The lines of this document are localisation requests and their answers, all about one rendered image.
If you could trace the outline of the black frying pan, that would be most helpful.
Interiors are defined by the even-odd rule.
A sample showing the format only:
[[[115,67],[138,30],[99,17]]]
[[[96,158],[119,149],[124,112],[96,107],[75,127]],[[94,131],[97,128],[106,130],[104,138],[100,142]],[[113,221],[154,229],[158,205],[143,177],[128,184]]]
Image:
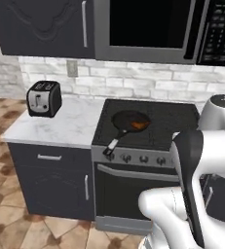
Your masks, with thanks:
[[[112,139],[112,141],[107,145],[106,149],[103,151],[103,154],[110,155],[115,150],[119,140],[131,132],[140,132],[146,129],[136,129],[131,126],[131,122],[149,122],[151,123],[150,118],[140,112],[134,110],[125,110],[117,112],[113,115],[111,119],[113,125],[118,129],[118,134]]]

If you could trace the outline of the black oven door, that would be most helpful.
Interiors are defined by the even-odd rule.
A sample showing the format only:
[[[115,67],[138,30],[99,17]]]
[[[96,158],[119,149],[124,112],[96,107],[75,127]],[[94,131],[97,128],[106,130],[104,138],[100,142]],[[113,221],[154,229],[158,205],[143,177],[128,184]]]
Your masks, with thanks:
[[[103,164],[112,169],[135,172],[175,176],[177,176],[177,173],[173,168],[96,162],[94,164],[95,207],[96,215],[99,217],[145,220],[145,217],[138,209],[139,195],[149,189],[179,185],[179,182],[113,176],[99,171],[97,169],[98,164]]]

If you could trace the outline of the grey wall socket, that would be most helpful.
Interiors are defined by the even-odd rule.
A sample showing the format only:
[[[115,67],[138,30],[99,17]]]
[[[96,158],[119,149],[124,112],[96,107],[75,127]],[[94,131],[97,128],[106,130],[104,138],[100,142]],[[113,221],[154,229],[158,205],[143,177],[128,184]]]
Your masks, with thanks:
[[[78,63],[76,60],[67,60],[66,69],[68,77],[77,77],[78,76]]]

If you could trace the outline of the black and silver microwave oven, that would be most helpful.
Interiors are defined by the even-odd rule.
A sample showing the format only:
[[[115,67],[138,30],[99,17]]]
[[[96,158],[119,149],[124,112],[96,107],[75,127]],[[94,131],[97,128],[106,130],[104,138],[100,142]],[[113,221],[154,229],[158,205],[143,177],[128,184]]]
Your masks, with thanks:
[[[207,0],[192,59],[185,59],[196,0],[94,0],[95,58],[225,66],[225,0]]]

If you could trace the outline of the brown chicken drumstick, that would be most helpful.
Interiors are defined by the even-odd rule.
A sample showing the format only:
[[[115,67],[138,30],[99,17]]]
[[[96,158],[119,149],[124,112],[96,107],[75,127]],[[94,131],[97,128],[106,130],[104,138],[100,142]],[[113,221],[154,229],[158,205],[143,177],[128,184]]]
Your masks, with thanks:
[[[145,127],[149,126],[149,122],[131,122],[131,126],[136,129],[144,129]]]

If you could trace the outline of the black and silver toaster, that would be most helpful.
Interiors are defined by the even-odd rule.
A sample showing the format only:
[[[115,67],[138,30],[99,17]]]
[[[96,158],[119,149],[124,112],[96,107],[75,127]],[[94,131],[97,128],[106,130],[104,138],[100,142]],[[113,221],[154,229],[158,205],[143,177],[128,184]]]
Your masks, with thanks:
[[[53,118],[62,105],[60,83],[36,82],[26,93],[26,104],[31,117]]]

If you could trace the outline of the dark grey drawer front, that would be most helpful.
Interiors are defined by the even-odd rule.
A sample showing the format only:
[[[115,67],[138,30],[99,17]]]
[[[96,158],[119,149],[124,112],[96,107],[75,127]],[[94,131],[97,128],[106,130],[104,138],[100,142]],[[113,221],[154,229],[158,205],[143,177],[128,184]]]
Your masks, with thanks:
[[[16,166],[54,167],[67,170],[92,170],[89,149],[9,143]]]

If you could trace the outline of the dark grey wall cupboard door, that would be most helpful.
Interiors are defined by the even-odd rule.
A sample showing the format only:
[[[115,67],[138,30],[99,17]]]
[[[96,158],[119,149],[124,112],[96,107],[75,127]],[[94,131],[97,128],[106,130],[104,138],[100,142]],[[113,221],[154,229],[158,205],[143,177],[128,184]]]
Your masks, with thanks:
[[[3,55],[93,58],[94,0],[87,0],[88,47],[84,47],[83,0],[0,0]]]

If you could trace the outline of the dark grey base cupboard door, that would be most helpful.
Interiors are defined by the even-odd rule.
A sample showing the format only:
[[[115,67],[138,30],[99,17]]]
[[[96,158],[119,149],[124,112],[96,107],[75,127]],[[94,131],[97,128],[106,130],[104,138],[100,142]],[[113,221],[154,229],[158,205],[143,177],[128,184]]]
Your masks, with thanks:
[[[32,166],[17,167],[16,172],[30,214],[94,220],[93,177],[88,172]],[[89,175],[89,200],[85,175]]]
[[[206,212],[214,219],[225,222],[225,178],[218,175],[204,175],[200,180],[204,202],[208,195],[208,188],[213,188],[213,195],[206,208]]]

